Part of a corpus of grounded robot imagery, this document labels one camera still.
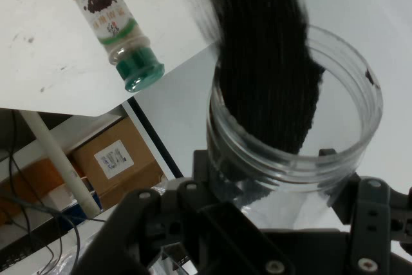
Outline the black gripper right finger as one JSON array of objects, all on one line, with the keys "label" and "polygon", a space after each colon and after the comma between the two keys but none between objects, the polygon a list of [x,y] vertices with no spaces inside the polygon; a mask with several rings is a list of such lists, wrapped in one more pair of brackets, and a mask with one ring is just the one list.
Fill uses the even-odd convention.
[{"label": "black gripper right finger", "polygon": [[411,252],[411,194],[352,173],[327,206],[350,231],[319,237],[319,274],[411,274],[411,263],[391,251],[397,241]]}]

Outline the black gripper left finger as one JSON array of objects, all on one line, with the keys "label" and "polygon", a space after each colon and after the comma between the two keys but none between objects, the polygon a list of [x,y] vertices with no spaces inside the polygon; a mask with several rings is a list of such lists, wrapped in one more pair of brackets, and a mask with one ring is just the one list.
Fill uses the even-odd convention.
[{"label": "black gripper left finger", "polygon": [[183,248],[200,274],[290,274],[290,259],[234,205],[220,202],[204,177],[206,151],[194,153],[194,176],[159,193],[131,191],[116,206],[74,274],[148,274],[165,249]]}]

